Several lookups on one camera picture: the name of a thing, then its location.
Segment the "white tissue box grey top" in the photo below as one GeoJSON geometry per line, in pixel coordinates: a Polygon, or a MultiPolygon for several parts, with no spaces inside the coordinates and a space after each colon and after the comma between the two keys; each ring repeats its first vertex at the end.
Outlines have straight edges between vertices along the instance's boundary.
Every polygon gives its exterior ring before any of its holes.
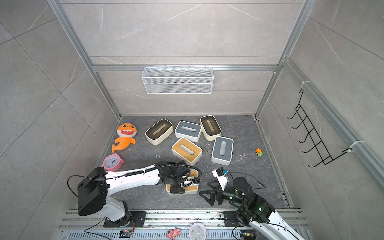
{"type": "Polygon", "coordinates": [[[228,166],[232,161],[234,140],[226,137],[216,137],[211,161],[215,164],[228,166]]]}

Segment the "white tissue box wooden lid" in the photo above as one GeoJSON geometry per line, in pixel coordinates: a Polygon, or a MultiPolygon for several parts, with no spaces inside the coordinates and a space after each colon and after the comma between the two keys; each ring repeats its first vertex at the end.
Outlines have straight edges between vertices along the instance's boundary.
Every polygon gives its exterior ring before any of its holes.
{"type": "Polygon", "coordinates": [[[172,146],[173,154],[189,166],[194,166],[201,158],[203,150],[186,138],[179,139],[172,146]]]}

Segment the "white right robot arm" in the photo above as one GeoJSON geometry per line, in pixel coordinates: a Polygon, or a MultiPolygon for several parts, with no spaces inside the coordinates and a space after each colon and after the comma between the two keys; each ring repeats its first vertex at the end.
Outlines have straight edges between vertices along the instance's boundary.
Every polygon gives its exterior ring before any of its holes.
{"type": "Polygon", "coordinates": [[[210,190],[200,191],[199,195],[211,206],[223,201],[239,204],[235,218],[241,226],[249,226],[269,240],[302,240],[297,233],[264,198],[254,192],[244,177],[233,179],[231,186],[222,188],[220,181],[209,182],[210,190]]]}

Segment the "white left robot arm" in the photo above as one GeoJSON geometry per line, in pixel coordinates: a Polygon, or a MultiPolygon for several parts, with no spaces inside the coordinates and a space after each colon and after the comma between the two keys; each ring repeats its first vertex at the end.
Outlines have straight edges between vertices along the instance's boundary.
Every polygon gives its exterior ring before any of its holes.
{"type": "Polygon", "coordinates": [[[98,214],[111,222],[113,227],[129,224],[131,214],[124,201],[112,197],[121,191],[141,186],[165,184],[175,186],[177,194],[184,193],[184,182],[191,174],[185,162],[160,162],[142,169],[123,172],[108,172],[103,167],[92,170],[78,184],[78,214],[98,214]]]}

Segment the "white tissue box bamboo lid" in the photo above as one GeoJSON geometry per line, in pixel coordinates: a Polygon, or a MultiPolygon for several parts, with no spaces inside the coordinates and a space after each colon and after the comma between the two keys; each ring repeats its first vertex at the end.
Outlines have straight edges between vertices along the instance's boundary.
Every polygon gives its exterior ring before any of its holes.
{"type": "MultiPolygon", "coordinates": [[[[197,178],[198,176],[199,176],[198,171],[191,170],[189,177],[197,178]]],[[[193,184],[191,186],[185,187],[185,193],[184,194],[171,194],[169,185],[166,185],[165,189],[169,195],[194,195],[194,194],[197,194],[199,191],[199,184],[193,184]]]]}

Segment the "cream tissue box dark lid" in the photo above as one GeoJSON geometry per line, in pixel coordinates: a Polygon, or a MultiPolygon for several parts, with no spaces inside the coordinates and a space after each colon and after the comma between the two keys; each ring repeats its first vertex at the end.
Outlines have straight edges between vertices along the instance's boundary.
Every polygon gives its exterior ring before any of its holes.
{"type": "Polygon", "coordinates": [[[145,132],[152,145],[159,145],[174,131],[173,124],[167,119],[161,119],[145,132]]]}

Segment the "white tissue box grey lid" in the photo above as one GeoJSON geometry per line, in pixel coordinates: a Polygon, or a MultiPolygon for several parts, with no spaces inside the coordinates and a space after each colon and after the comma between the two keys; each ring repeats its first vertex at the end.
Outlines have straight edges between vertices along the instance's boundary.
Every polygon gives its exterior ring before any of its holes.
{"type": "Polygon", "coordinates": [[[185,138],[193,143],[197,143],[202,134],[202,126],[186,121],[179,121],[175,136],[178,139],[185,138]]]}

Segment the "cream tissue box brown lid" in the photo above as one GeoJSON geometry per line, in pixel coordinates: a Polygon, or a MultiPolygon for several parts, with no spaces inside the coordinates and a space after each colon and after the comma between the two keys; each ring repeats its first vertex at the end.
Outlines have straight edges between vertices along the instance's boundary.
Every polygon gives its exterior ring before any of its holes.
{"type": "Polygon", "coordinates": [[[214,141],[216,137],[221,136],[222,129],[214,116],[203,116],[200,118],[200,123],[202,133],[207,141],[214,141]]]}

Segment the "lilac alarm clock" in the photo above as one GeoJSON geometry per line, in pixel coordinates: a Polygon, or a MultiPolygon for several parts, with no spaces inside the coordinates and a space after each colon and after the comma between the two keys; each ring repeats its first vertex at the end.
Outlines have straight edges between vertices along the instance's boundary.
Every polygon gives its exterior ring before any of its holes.
{"type": "Polygon", "coordinates": [[[207,229],[206,227],[199,222],[191,224],[189,230],[189,239],[190,240],[206,240],[207,239],[207,229]]]}

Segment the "small green orange toy car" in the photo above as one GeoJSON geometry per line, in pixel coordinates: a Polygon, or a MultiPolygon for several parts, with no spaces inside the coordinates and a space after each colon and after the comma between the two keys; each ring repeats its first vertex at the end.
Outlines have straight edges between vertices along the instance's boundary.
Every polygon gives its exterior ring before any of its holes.
{"type": "Polygon", "coordinates": [[[263,152],[261,149],[257,148],[256,149],[256,154],[259,156],[259,157],[262,157],[263,156],[263,152]]]}

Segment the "pink alarm clock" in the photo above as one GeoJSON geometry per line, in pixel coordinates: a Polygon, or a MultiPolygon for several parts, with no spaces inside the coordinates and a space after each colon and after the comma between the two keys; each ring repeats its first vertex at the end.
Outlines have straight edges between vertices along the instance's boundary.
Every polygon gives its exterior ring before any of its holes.
{"type": "Polygon", "coordinates": [[[124,160],[117,153],[114,153],[104,159],[102,167],[108,172],[117,172],[123,163],[124,160]]]}

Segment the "orange shark plush toy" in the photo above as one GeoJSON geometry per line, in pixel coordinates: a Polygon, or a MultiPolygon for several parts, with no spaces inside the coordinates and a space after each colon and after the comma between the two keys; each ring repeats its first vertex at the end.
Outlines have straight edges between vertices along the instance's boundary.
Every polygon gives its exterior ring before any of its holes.
{"type": "Polygon", "coordinates": [[[126,149],[130,144],[135,144],[134,139],[137,134],[137,128],[130,124],[124,123],[117,128],[118,138],[115,140],[115,144],[112,144],[112,153],[126,149]]]}

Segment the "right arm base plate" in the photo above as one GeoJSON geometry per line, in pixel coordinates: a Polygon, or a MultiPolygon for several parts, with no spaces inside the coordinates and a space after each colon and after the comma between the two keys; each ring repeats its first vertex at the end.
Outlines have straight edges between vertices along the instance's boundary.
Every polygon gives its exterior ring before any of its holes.
{"type": "Polygon", "coordinates": [[[248,226],[246,217],[239,211],[224,211],[223,215],[225,227],[248,226]]]}

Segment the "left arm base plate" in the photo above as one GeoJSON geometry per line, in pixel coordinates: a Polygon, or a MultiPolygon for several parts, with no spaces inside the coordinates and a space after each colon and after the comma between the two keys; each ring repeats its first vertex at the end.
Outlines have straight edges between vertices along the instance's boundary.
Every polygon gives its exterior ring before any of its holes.
{"type": "Polygon", "coordinates": [[[130,216],[123,217],[122,219],[112,222],[106,219],[104,222],[104,228],[142,228],[146,219],[147,212],[145,211],[133,211],[130,212],[130,216]]]}

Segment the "black wall hook rack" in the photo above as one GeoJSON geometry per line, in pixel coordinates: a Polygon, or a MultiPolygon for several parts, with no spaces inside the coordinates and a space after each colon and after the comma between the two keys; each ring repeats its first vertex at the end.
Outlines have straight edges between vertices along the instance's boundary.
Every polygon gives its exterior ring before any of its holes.
{"type": "Polygon", "coordinates": [[[306,111],[304,110],[301,104],[301,100],[304,95],[304,90],[300,89],[299,94],[300,94],[300,98],[299,98],[298,104],[295,107],[295,112],[291,117],[287,117],[287,119],[288,120],[299,119],[300,122],[298,123],[298,125],[296,127],[291,127],[291,128],[293,130],[304,128],[304,130],[306,131],[305,138],[301,141],[299,140],[299,143],[304,144],[306,142],[310,142],[312,147],[306,151],[302,151],[302,153],[308,154],[313,150],[316,150],[316,153],[320,157],[320,161],[317,164],[308,165],[308,167],[315,168],[319,165],[326,166],[329,163],[339,159],[340,157],[348,153],[351,153],[353,151],[353,148],[348,147],[345,150],[341,151],[341,153],[336,157],[333,157],[331,155],[322,137],[320,136],[320,132],[317,130],[317,128],[315,127],[309,115],[306,113],[306,111]]]}

